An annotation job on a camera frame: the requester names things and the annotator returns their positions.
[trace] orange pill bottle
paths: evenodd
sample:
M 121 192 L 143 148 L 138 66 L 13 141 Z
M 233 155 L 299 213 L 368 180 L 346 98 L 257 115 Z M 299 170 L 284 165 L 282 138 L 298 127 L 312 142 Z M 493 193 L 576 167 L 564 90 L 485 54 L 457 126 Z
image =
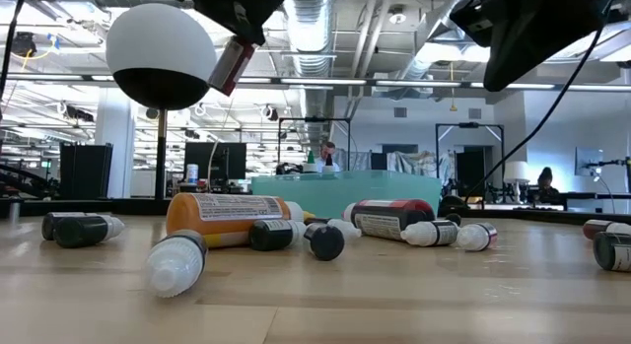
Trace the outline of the orange pill bottle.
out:
M 167 212 L 167 234 L 193 230 L 208 247 L 248 244 L 247 233 L 256 220 L 303 222 L 303 209 L 274 196 L 179 193 Z

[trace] computer monitor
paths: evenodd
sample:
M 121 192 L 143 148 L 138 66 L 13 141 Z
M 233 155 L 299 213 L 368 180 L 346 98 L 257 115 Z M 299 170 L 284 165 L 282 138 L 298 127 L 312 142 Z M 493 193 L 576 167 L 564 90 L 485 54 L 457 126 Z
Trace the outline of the computer monitor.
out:
M 186 142 L 184 168 L 196 164 L 199 166 L 199 178 L 206 178 L 214 145 L 214 142 Z M 219 143 L 213 157 L 212 178 L 245 179 L 246 152 L 246 143 Z
M 575 176 L 596 176 L 596 167 L 591 164 L 602 162 L 603 151 L 595 148 L 576 148 L 574 158 Z

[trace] wooden table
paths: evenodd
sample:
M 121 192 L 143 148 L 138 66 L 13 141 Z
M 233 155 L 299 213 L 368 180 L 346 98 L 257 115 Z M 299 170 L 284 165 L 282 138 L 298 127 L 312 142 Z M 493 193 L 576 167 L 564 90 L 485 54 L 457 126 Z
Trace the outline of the wooden table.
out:
M 629 343 L 631 274 L 605 272 L 576 226 L 493 220 L 492 251 L 362 238 L 319 262 L 300 249 L 214 250 L 197 286 L 143 291 L 164 218 L 123 218 L 83 249 L 39 218 L 0 225 L 2 343 Z

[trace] black monitor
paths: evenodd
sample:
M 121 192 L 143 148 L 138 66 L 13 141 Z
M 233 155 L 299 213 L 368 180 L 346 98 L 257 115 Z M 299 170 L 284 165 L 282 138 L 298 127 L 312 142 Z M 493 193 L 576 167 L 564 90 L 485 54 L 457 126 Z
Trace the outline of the black monitor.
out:
M 214 142 L 186 142 L 184 169 L 189 164 L 196 164 L 199 166 L 199 178 L 207 178 L 208 161 L 214 145 Z M 212 178 L 245 179 L 246 152 L 246 143 L 219 143 L 213 157 Z

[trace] woman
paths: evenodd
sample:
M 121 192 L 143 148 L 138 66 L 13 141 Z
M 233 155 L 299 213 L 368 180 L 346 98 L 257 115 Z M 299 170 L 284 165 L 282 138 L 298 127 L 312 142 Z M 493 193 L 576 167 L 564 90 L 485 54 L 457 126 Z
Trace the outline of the woman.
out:
M 552 169 L 545 167 L 537 180 L 539 185 L 539 201 L 554 203 L 559 201 L 559 190 L 552 187 Z

